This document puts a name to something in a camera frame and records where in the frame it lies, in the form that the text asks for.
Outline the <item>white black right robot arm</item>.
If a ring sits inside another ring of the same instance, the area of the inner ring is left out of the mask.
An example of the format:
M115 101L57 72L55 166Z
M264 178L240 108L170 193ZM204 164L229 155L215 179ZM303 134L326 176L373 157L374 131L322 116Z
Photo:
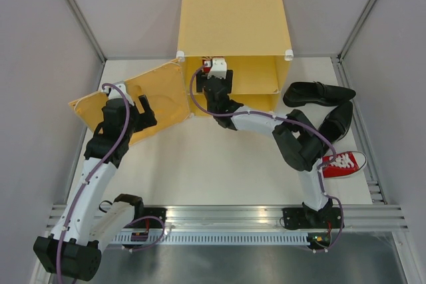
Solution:
M200 108L202 112L213 116L225 129L257 132L273 138L285 163L298 173L305 200L300 208L283 210L286 229L343 229L341 201L325 190L322 171L328 164L323 157L331 152L329 160L336 160L333 145L345 137L351 126L353 104L343 99L342 87L333 86L332 90L338 95L331 98L319 83L315 83L315 94L303 95L300 99L292 97L288 106L293 110L279 116L232 100L229 95L230 79L208 76L203 68L191 76L190 86L199 86L202 90L206 99L206 106ZM307 103L333 108L318 128L300 110Z

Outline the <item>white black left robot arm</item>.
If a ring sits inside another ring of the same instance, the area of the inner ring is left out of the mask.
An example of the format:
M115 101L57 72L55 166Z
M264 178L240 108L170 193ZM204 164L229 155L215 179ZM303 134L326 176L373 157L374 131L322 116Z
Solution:
M103 251L125 227L140 227L145 221L142 198L120 194L109 211L95 219L101 198L129 149L135 132L157 121L147 97L140 96L143 111L119 96L109 97L98 124L86 146L83 171L71 201L46 237L39 236L33 250L42 266L57 276L90 281L101 264Z

